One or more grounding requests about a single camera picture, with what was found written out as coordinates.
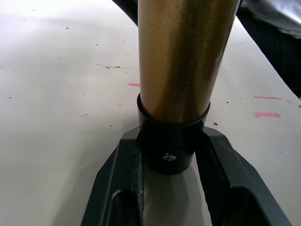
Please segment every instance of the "white surface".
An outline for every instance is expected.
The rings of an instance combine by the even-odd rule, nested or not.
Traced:
[[[0,8],[0,225],[78,226],[96,173],[138,125],[139,87],[128,86],[139,83],[137,28],[109,0]],[[206,125],[255,166],[295,226],[300,104],[236,20]],[[146,226],[210,225],[195,161],[173,177],[146,169],[145,191]]]

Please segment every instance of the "gray fabric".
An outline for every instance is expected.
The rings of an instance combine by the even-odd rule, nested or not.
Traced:
[[[247,4],[257,19],[301,39],[301,0],[248,0]]]

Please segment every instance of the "screw head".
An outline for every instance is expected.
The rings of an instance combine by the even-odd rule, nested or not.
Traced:
[[[165,153],[162,155],[162,159],[165,161],[174,161],[177,157],[174,154]]]

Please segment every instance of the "pink mark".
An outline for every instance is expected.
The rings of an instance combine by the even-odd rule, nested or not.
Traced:
[[[254,114],[255,118],[257,118],[257,119],[262,116],[281,118],[281,115],[277,114],[277,113],[254,112],[253,114]]]
[[[276,99],[276,100],[281,100],[278,97],[262,97],[262,96],[254,96],[255,98],[262,98],[262,99]]]
[[[140,84],[137,84],[137,83],[129,83],[128,85],[129,86],[140,86]]]

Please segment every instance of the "gold metal tube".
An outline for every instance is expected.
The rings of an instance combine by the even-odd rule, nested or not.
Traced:
[[[238,0],[139,0],[140,94],[155,120],[198,120],[211,93]]]

